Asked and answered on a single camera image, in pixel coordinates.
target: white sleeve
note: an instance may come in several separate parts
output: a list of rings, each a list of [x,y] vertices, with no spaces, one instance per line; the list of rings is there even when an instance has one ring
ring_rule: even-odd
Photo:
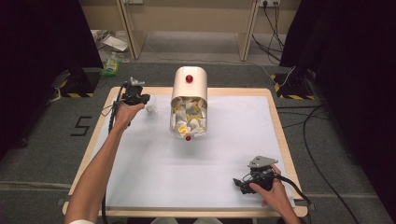
[[[80,220],[72,221],[70,222],[70,224],[94,224],[94,223],[91,221],[80,219]]]

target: person's right hand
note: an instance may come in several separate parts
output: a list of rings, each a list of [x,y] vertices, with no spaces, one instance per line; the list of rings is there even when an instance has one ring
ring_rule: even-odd
[[[280,175],[280,170],[275,165],[272,164],[271,167],[274,169],[276,175]],[[268,191],[255,183],[250,183],[249,186],[264,198],[262,206],[271,205],[287,223],[300,223],[300,219],[297,218],[291,207],[285,186],[279,179],[274,178],[273,187]]]

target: hand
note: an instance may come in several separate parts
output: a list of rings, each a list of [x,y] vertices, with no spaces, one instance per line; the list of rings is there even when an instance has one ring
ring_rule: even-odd
[[[134,116],[141,109],[145,108],[145,105],[127,105],[124,102],[120,102],[117,106],[116,111],[116,122],[114,123],[113,128],[120,128],[124,131],[128,128],[128,124],[134,119]]]
[[[280,175],[280,170],[275,165],[272,164],[271,167],[274,169],[276,175]],[[264,198],[262,206],[270,204],[287,223],[300,223],[299,218],[297,218],[291,207],[285,186],[283,186],[279,179],[274,178],[273,187],[269,191],[255,183],[250,183],[249,186]]]

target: power plug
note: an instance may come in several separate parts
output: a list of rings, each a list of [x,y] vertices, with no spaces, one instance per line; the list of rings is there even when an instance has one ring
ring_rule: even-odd
[[[267,7],[279,7],[280,4],[280,0],[260,0],[260,7],[264,7],[264,1],[267,2]]]

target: beige container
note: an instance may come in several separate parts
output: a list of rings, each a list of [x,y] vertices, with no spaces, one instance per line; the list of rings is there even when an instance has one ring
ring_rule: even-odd
[[[206,72],[201,67],[180,67],[172,91],[170,131],[190,141],[206,134],[206,124]]]

